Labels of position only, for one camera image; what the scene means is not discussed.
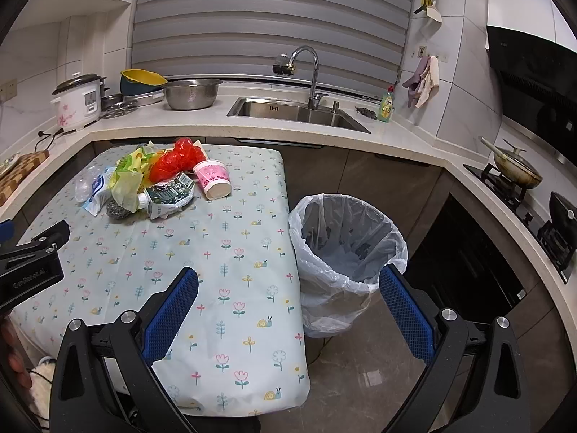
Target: electrical outlet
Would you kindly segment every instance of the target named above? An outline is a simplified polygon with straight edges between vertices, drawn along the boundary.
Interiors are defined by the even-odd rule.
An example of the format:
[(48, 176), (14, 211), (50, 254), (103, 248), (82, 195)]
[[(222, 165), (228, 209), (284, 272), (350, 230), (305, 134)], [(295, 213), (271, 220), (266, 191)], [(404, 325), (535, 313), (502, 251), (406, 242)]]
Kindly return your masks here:
[(6, 102), (18, 94), (18, 80), (11, 79), (0, 85), (0, 102)]

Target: screw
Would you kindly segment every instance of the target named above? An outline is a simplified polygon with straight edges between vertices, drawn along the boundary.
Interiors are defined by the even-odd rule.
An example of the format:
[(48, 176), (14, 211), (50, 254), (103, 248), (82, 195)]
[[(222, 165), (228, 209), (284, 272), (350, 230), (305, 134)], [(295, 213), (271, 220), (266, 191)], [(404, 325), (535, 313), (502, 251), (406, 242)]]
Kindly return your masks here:
[(497, 324), (506, 329), (507, 327), (509, 327), (509, 320), (507, 318), (504, 318), (503, 316), (499, 316), (497, 318)]
[(68, 324), (68, 328), (70, 330), (78, 330), (81, 324), (82, 321), (80, 319), (73, 319), (70, 321), (70, 324)]
[(457, 318), (457, 313), (449, 308), (443, 309), (441, 315), (446, 320), (455, 320)]
[(122, 314), (122, 316), (120, 316), (120, 320), (125, 324), (130, 324), (135, 319), (136, 313), (134, 311), (126, 311)]

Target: tablecloth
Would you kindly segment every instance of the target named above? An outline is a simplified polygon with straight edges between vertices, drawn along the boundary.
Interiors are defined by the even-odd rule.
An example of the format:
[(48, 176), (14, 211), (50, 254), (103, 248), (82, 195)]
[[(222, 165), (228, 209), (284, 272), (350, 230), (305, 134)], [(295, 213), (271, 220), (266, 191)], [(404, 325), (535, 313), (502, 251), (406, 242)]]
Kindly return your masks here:
[[(89, 166), (111, 166), (134, 149), (109, 149)], [(104, 209), (94, 218), (74, 200), (71, 180), (21, 240), (66, 220), (64, 280), (11, 317), (56, 357), (71, 319), (114, 321), (190, 266), (200, 279), (198, 297), (166, 357), (153, 365), (172, 400), (186, 414), (206, 416), (301, 405), (310, 384), (281, 155), (243, 146), (206, 151), (227, 165), (233, 193), (208, 201), (197, 187), (193, 201), (167, 219), (152, 222), (140, 211), (115, 222)], [(109, 369), (116, 389), (125, 390), (115, 363)]]

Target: trash can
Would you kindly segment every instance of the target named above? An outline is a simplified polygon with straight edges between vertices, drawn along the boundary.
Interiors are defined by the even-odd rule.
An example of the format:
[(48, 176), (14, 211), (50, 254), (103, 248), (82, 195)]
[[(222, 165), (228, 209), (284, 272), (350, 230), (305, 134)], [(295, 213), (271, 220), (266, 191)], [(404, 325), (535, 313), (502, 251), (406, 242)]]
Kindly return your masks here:
[(403, 273), (409, 258), (397, 226), (374, 206), (341, 194), (303, 198), (288, 217), (308, 337), (346, 331), (379, 289), (388, 263)]

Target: dish soap bottle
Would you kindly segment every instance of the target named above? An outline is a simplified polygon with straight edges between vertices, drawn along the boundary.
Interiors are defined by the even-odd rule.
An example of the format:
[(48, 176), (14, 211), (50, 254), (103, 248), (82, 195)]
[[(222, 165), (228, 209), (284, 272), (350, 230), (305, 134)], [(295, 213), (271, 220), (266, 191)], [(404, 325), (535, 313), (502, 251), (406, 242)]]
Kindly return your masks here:
[(383, 96), (381, 105), (379, 107), (379, 120), (383, 122), (388, 122), (391, 119), (393, 113), (393, 100), (395, 99), (395, 87), (393, 85), (389, 86), (386, 94)]

